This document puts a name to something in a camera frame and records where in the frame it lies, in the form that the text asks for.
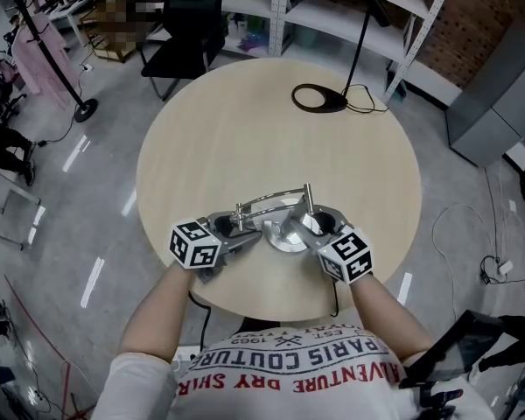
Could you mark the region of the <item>pink coat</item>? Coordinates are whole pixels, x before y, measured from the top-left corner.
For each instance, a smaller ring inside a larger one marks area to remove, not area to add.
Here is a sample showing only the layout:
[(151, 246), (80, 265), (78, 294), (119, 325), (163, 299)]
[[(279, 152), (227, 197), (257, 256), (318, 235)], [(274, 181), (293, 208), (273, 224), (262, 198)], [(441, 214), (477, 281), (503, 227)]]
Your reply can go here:
[[(64, 38), (46, 14), (36, 14), (31, 20), (60, 71), (71, 86), (76, 86), (78, 77), (64, 50), (66, 46)], [(29, 91), (34, 95), (44, 96), (60, 108), (66, 109), (71, 99), (70, 94), (46, 60), (26, 23), (20, 25), (11, 52), (17, 70)]]

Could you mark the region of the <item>pale green bucket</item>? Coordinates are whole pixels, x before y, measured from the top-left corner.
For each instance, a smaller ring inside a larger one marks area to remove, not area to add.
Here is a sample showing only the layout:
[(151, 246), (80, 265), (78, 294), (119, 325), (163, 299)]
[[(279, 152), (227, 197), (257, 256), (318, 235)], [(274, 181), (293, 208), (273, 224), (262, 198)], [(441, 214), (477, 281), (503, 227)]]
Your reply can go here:
[(295, 35), (294, 40), (297, 45), (304, 49), (311, 49), (313, 48), (316, 39), (317, 39), (317, 32), (313, 30), (312, 28), (297, 25), (295, 28)]

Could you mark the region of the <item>black red wheeled cart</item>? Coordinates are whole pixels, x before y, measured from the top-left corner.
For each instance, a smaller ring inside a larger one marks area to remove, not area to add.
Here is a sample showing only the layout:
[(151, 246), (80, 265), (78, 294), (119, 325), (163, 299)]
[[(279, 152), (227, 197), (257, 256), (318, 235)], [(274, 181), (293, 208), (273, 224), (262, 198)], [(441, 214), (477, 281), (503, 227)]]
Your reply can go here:
[(19, 114), (18, 103), (27, 97), (17, 82), (21, 76), (11, 61), (0, 57), (0, 123), (7, 125), (13, 116)]

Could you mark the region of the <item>black coat rack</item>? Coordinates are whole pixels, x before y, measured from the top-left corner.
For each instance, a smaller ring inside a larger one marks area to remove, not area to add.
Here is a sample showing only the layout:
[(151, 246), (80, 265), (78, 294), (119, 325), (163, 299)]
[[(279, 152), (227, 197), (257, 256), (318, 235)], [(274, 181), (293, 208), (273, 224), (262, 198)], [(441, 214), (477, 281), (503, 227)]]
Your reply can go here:
[(70, 97), (74, 100), (75, 103), (75, 115), (74, 119), (77, 123), (83, 123), (88, 118), (90, 118), (98, 107), (98, 101), (96, 99), (88, 99), (84, 101), (80, 94), (76, 91), (75, 86), (71, 86), (68, 82), (65, 75), (60, 71), (59, 67), (57, 66), (56, 62), (53, 60), (52, 55), (49, 53), (48, 49), (46, 48), (44, 42), (41, 40), (39, 36), (39, 31), (37, 30), (35, 24), (32, 22), (32, 15), (28, 8), (27, 3), (25, 0), (14, 0), (14, 4), (16, 9), (18, 10), (18, 15), (20, 16), (20, 23), (17, 26), (17, 32), (20, 28), (20, 25), (23, 23), (26, 23), (34, 37), (34, 39), (38, 42), (38, 46), (42, 53), (45, 55), (46, 60), (49, 62), (49, 64), (52, 66), (54, 72), (57, 74), (57, 76), (60, 78), (61, 82), (65, 86), (66, 90), (69, 92)]

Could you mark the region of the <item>person's left forearm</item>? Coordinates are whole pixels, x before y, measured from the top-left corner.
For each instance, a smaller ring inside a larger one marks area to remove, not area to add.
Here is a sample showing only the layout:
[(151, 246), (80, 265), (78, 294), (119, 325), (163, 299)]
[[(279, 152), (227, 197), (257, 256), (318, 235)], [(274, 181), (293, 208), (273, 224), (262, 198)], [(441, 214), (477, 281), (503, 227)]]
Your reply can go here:
[(118, 353), (147, 354), (171, 363), (194, 278), (190, 270), (173, 262), (130, 317)]

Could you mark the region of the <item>grey refrigerator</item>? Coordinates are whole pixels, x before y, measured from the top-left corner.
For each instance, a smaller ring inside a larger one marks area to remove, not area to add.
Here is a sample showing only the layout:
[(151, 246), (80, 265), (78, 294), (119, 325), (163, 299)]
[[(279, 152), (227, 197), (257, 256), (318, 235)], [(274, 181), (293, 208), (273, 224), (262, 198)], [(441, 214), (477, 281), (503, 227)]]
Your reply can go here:
[(450, 148), (486, 167), (525, 138), (525, 24), (514, 21), (445, 111)]

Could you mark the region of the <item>person's right forearm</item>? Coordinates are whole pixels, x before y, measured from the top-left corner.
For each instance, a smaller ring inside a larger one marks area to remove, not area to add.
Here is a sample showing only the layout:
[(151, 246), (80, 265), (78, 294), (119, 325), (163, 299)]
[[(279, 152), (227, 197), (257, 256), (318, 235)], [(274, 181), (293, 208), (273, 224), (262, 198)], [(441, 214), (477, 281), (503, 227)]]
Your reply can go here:
[(400, 361), (431, 348), (425, 328), (371, 273), (349, 287), (363, 327), (381, 339)]

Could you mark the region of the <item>black office chair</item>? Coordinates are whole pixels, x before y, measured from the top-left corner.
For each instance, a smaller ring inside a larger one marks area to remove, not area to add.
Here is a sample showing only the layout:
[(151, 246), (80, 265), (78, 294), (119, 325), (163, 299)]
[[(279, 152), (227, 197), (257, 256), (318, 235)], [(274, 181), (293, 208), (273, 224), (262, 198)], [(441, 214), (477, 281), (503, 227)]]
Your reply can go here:
[(143, 77), (151, 83), (156, 78), (173, 80), (164, 92), (154, 89), (161, 101), (170, 96), (179, 81), (192, 81), (206, 74), (228, 35), (222, 0), (163, 0), (163, 3), (161, 25), (170, 37), (150, 57), (144, 55), (145, 43), (137, 48), (143, 62)]

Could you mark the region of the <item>person's white printed shirt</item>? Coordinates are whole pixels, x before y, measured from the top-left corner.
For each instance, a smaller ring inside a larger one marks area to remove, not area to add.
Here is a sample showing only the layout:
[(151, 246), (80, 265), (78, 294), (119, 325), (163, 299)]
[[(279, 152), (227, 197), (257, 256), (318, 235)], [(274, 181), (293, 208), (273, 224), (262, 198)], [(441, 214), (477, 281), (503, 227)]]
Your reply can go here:
[(117, 356), (91, 420), (417, 420), (404, 367), (353, 325), (243, 332), (182, 375), (148, 354)]

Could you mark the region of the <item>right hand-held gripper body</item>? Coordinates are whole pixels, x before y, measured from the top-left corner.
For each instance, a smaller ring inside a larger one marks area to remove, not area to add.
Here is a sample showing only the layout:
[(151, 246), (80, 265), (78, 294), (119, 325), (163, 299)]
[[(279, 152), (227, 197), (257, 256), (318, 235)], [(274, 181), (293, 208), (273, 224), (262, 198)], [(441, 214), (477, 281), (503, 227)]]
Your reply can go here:
[(336, 281), (352, 284), (373, 272), (373, 251), (370, 241), (359, 228), (344, 227), (317, 251), (322, 270)]

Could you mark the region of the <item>silver metal lamp stand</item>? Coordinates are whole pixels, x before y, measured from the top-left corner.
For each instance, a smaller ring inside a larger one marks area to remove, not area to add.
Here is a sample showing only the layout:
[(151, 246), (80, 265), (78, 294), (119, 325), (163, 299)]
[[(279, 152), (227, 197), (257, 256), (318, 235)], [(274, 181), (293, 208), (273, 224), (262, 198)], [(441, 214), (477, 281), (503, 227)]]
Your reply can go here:
[(309, 219), (313, 219), (314, 204), (309, 183), (237, 203), (234, 212), (243, 217), (244, 231), (247, 228), (261, 230), (266, 241), (275, 249), (285, 253), (308, 249), (292, 228), (291, 220), (308, 225)]

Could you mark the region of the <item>wooden rack cart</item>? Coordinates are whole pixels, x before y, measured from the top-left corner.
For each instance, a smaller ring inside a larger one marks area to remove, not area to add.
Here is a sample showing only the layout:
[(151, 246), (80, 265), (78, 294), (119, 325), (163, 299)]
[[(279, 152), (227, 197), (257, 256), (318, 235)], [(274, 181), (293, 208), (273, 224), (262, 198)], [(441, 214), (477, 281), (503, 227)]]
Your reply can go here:
[(156, 21), (108, 21), (91, 10), (80, 17), (87, 43), (98, 59), (124, 63), (158, 25)]

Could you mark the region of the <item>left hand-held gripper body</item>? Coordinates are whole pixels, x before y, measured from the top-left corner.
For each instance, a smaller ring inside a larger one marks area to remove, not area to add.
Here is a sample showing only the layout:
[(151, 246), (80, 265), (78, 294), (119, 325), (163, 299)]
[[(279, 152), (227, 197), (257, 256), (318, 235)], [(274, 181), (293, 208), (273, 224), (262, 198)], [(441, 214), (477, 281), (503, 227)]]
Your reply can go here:
[(185, 219), (171, 225), (169, 251), (185, 270), (206, 284), (224, 266), (224, 244), (211, 230), (207, 218)]

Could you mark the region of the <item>purple toy pile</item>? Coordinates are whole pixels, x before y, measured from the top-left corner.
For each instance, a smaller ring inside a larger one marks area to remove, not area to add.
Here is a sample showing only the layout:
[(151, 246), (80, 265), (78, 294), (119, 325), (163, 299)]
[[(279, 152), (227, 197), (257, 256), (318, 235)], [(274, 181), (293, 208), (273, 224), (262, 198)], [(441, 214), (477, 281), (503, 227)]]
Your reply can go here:
[(240, 41), (237, 47), (243, 52), (249, 52), (255, 48), (267, 48), (269, 37), (261, 32), (248, 32)]

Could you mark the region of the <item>black chest-mounted screen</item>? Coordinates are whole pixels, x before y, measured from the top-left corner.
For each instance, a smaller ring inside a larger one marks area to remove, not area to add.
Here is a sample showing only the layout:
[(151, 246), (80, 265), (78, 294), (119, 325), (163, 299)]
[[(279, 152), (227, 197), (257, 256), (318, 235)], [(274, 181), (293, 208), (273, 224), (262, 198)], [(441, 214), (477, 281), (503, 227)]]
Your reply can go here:
[(416, 362), (405, 368), (401, 389), (446, 382), (467, 374), (499, 340), (504, 323), (476, 311), (465, 311)]

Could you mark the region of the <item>black desk lamp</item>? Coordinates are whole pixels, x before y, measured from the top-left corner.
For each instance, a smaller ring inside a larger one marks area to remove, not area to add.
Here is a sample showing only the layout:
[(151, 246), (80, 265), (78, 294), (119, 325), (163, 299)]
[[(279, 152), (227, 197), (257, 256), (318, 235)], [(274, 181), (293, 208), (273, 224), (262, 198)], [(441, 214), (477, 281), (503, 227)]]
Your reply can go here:
[[(292, 89), (291, 94), (290, 94), (290, 98), (292, 102), (298, 109), (301, 109), (304, 112), (312, 113), (312, 114), (337, 113), (345, 109), (348, 109), (360, 115), (367, 115), (367, 114), (372, 114), (372, 113), (385, 113), (387, 111), (386, 108), (379, 109), (375, 106), (375, 100), (372, 97), (366, 85), (363, 85), (363, 84), (353, 85), (352, 84), (352, 79), (354, 77), (354, 72), (355, 72), (356, 66), (358, 65), (358, 61), (361, 55), (361, 49), (363, 47), (363, 42), (364, 42), (364, 39), (367, 33), (370, 18), (374, 18), (377, 24), (381, 28), (387, 28), (391, 26), (391, 20), (389, 19), (389, 15), (385, 11), (383, 5), (380, 3), (380, 0), (363, 0), (363, 1), (365, 2), (367, 9), (364, 15), (362, 28), (360, 30), (359, 41), (356, 47), (355, 54), (353, 56), (353, 62), (352, 62), (352, 65), (349, 71), (349, 75), (346, 80), (346, 85), (343, 87), (341, 92), (337, 92), (328, 87), (324, 87), (318, 84), (313, 84), (313, 83), (299, 84)], [(370, 108), (357, 107), (349, 102), (349, 100), (347, 99), (347, 94), (348, 94), (348, 90), (352, 87), (362, 87), (366, 91), (366, 95), (371, 103)], [(311, 90), (311, 91), (317, 92), (323, 97), (323, 103), (315, 107), (311, 107), (311, 106), (307, 106), (303, 104), (297, 98), (297, 92), (300, 90)]]

